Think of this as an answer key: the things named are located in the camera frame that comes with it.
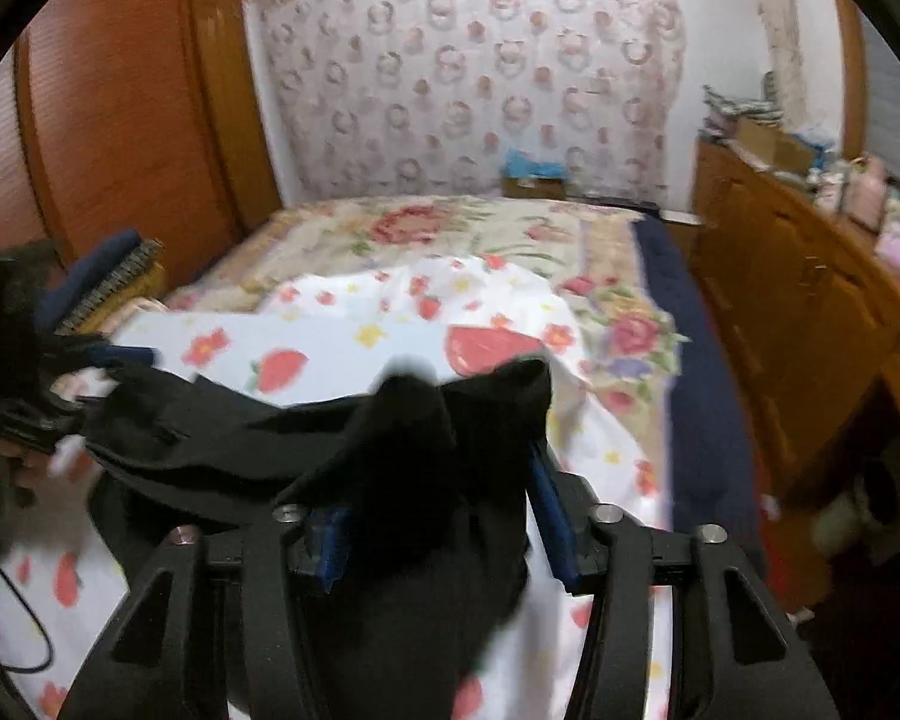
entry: wooden door frame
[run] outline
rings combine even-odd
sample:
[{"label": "wooden door frame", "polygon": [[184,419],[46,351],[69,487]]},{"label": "wooden door frame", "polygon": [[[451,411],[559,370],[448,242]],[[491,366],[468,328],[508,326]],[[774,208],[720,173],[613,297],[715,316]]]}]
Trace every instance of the wooden door frame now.
[{"label": "wooden door frame", "polygon": [[844,159],[856,159],[866,146],[866,50],[860,9],[852,0],[834,0],[844,50]]}]

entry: floral bedspread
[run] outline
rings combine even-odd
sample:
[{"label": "floral bedspread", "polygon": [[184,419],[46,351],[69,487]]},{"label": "floral bedspread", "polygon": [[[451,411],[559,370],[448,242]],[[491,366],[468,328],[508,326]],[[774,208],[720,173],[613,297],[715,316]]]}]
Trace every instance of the floral bedspread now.
[{"label": "floral bedspread", "polygon": [[666,392],[689,341],[650,299],[631,231],[639,214],[543,199],[361,197],[281,211],[170,309],[254,312],[282,282],[470,254],[546,278],[578,319],[589,385],[666,467]]}]

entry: bed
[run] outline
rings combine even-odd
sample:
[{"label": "bed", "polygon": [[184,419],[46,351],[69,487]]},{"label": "bed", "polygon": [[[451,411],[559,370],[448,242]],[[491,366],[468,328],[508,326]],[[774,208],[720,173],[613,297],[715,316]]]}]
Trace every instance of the bed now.
[{"label": "bed", "polygon": [[[496,298],[456,295],[458,283],[468,278],[468,289]],[[173,359],[170,369],[189,375],[199,355],[212,356],[218,331],[236,340],[233,346],[250,359],[250,349],[263,338],[289,327],[299,333],[302,325],[295,319],[346,313],[359,290],[363,299],[397,284],[403,286],[392,294],[402,295],[408,311],[425,319],[430,309],[424,310],[423,301],[442,301],[447,316],[441,319],[451,324],[509,328],[540,338],[590,408],[576,426],[557,418],[549,426],[557,459],[592,479],[624,472],[627,492],[620,500],[647,524],[686,531],[719,522],[762,566],[752,448],[730,371],[682,258],[654,218],[569,202],[474,196],[362,197],[285,210],[202,279],[170,295],[166,303],[176,314],[132,322],[117,331],[117,339],[162,344]],[[373,294],[382,312],[383,301]],[[551,303],[548,295],[560,300]],[[520,306],[530,304],[533,309],[521,313]],[[545,317],[542,311],[554,314]],[[258,316],[241,319],[242,314]],[[176,337],[168,338],[160,322],[175,328]],[[258,382],[245,381],[244,362],[221,367],[215,378],[236,389],[263,391]],[[70,384],[69,394],[87,394],[101,381],[91,372]],[[610,444],[612,451],[586,440],[610,435],[615,426],[625,435]],[[127,586],[106,545],[88,529],[85,501],[98,469],[87,466],[92,461],[77,440],[60,448],[45,490],[38,491],[37,511],[8,524],[14,546],[2,560],[10,581],[58,638],[53,672],[15,678],[31,705],[48,717],[55,717],[82,653]],[[600,493],[599,480],[595,488]],[[549,707],[541,718],[562,716],[589,607],[562,596],[552,578],[551,584],[533,583],[547,571],[545,563],[534,563],[542,555],[541,548],[530,553],[532,583],[523,613],[530,627],[491,642],[491,663],[477,688],[472,682],[461,687],[462,709],[455,716],[529,717],[532,707]],[[658,620],[667,620],[669,593],[655,594],[653,603]],[[535,641],[533,631],[539,637],[545,628],[541,620],[557,616],[557,645]],[[28,626],[0,578],[4,663],[40,658],[42,643],[32,631],[26,636]],[[653,720],[666,712],[669,648],[669,624],[655,626],[645,715]],[[528,664],[533,662],[519,676],[520,697],[500,699],[495,685],[509,685],[513,693],[517,677],[493,664],[523,662],[527,653],[533,653]],[[545,677],[546,695],[530,694],[530,686],[541,683],[538,677]]]}]

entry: silver bolt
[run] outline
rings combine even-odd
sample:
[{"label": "silver bolt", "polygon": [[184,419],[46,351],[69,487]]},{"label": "silver bolt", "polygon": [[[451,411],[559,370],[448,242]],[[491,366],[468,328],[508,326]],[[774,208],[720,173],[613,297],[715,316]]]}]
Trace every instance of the silver bolt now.
[{"label": "silver bolt", "polygon": [[722,544],[727,540],[727,531],[719,525],[701,525],[698,533],[704,544]]},{"label": "silver bolt", "polygon": [[306,509],[293,503],[286,504],[285,506],[278,506],[274,509],[274,519],[277,522],[283,522],[284,524],[300,522],[306,515]]},{"label": "silver bolt", "polygon": [[180,525],[170,531],[170,543],[176,546],[196,544],[198,538],[200,538],[200,531],[194,525]]},{"label": "silver bolt", "polygon": [[597,522],[613,525],[624,518],[624,509],[621,509],[614,503],[598,503],[593,507],[590,516]]}]

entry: black garment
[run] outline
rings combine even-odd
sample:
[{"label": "black garment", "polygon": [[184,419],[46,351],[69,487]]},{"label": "black garment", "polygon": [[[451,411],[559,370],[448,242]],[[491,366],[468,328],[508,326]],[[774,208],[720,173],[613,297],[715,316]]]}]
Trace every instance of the black garment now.
[{"label": "black garment", "polygon": [[445,720],[526,579],[529,450],[549,400],[542,360],[442,386],[396,373],[376,394],[285,410],[128,368],[88,404],[108,471],[91,517],[130,579],[175,525],[348,507],[346,571],[305,615],[331,716]]}]

